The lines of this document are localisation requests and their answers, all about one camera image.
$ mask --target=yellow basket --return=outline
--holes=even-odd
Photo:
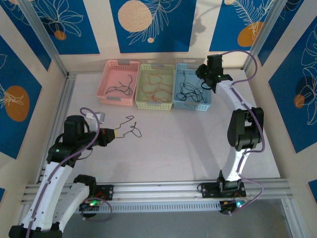
[[[135,95],[139,109],[171,110],[174,98],[174,66],[143,63],[140,65]]]

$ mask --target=plastic basket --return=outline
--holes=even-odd
[[[139,109],[170,110],[174,97],[174,66],[140,65],[135,102]]]
[[[176,73],[175,73],[175,86],[174,86],[174,108],[181,108],[181,109],[190,109],[190,110],[197,110],[197,111],[207,111],[211,105],[211,92],[210,90],[204,90],[201,88],[202,81],[196,76],[195,72],[198,68],[198,65],[195,64],[187,64],[187,63],[178,63],[176,66]],[[194,87],[194,89],[199,97],[187,97],[185,98],[181,92],[181,84],[190,83]],[[183,87],[183,93],[192,92],[192,87],[186,86]]]
[[[108,60],[96,96],[101,103],[114,105],[133,105],[140,63],[129,60]]]

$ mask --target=pink basket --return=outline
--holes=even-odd
[[[132,106],[139,66],[137,61],[108,60],[96,94],[100,102]]]

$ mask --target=white table surface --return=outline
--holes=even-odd
[[[239,69],[225,69],[234,80],[244,79]],[[96,177],[97,182],[151,182],[216,179],[228,153],[227,129],[231,114],[224,102],[212,93],[207,112],[181,110],[139,110],[137,106],[101,104],[95,96],[100,73],[77,75],[68,115],[79,115],[81,107],[104,112],[102,127],[117,128],[126,116],[133,115],[142,138],[133,134],[115,139],[107,147],[94,147],[91,156],[78,161],[67,182],[79,174]],[[237,89],[255,105],[248,83]],[[127,123],[119,132],[130,129]],[[251,154],[242,175],[247,178],[279,178],[279,172],[267,141],[266,150]]]

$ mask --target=blue basket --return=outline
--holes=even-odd
[[[207,111],[208,108],[211,105],[211,91],[210,90],[204,90],[201,88],[202,80],[200,80],[195,72],[198,68],[198,65],[190,64],[190,63],[178,63],[176,67],[176,73],[175,73],[175,86],[174,86],[174,107],[175,108],[181,108],[181,109],[190,109],[190,110],[197,110],[197,111]],[[191,97],[187,97],[186,99],[181,94],[181,84],[184,83],[190,83],[194,87],[197,88],[196,91],[200,96],[194,99]],[[183,87],[183,94],[191,92],[191,87]]]

